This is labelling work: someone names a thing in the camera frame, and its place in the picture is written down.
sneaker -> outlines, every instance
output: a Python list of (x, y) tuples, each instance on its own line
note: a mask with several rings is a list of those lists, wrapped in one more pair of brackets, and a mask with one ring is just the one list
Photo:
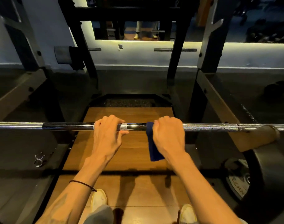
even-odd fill
[(180, 210), (179, 224), (192, 224), (197, 221), (192, 205), (185, 204)]
[(97, 189), (96, 192), (93, 193), (92, 199), (91, 199), (91, 212), (94, 212), (96, 209), (98, 209), (101, 205), (107, 205), (107, 195), (102, 189)]

bracelet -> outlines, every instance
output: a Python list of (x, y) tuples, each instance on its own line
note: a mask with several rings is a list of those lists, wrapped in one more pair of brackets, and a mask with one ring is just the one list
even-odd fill
[(71, 182), (77, 182), (77, 183), (83, 184), (85, 186), (88, 186), (92, 190), (92, 192), (97, 192), (92, 186), (90, 186), (90, 185), (88, 185), (86, 183), (83, 183), (83, 182), (80, 182), (80, 181), (76, 181), (76, 180), (69, 181), (69, 183), (71, 183)]

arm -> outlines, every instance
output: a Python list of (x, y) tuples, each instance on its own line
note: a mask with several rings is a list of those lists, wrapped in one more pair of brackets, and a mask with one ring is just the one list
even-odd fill
[[(98, 176), (121, 146), (121, 138), (128, 131), (116, 132), (118, 123), (124, 123), (114, 115), (103, 117), (94, 124), (94, 144), (90, 157), (74, 180), (94, 186)], [(36, 224), (78, 223), (91, 189), (83, 184), (71, 182), (44, 212)]]
[(153, 140), (159, 152), (182, 180), (200, 223), (241, 224), (225, 201), (215, 192), (185, 152), (182, 122), (163, 117), (153, 125)]

wooden platform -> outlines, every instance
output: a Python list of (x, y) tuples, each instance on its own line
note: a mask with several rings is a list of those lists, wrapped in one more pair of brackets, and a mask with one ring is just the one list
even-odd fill
[[(47, 208), (73, 178), (74, 175), (59, 177)], [(183, 204), (189, 203), (185, 188), (177, 176), (101, 175), (94, 187), (96, 189), (102, 188), (106, 192), (108, 205), (114, 211), (116, 223), (176, 223), (178, 211)], [(79, 224), (82, 224), (91, 212), (91, 197), (92, 193)]]
[[(173, 116), (172, 108), (117, 108), (92, 107), (88, 109), (84, 122), (95, 122), (103, 116), (113, 114), (127, 122), (148, 122), (159, 117)], [(93, 132), (79, 132), (74, 145), (65, 162), (63, 170), (80, 170), (85, 158), (90, 156), (93, 148)], [(148, 149), (148, 140), (145, 132), (130, 132), (122, 139), (113, 159), (105, 170), (166, 170), (167, 162), (160, 160), (151, 162)]]

reflected shoe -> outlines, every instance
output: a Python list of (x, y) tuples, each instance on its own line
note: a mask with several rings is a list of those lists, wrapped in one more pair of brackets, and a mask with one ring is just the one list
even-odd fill
[(185, 204), (180, 210), (179, 224), (192, 224), (197, 221), (192, 205)]
[(101, 205), (107, 205), (107, 195), (102, 189), (97, 189), (96, 192), (93, 193), (92, 199), (91, 199), (91, 212), (94, 212), (96, 209), (98, 209)]

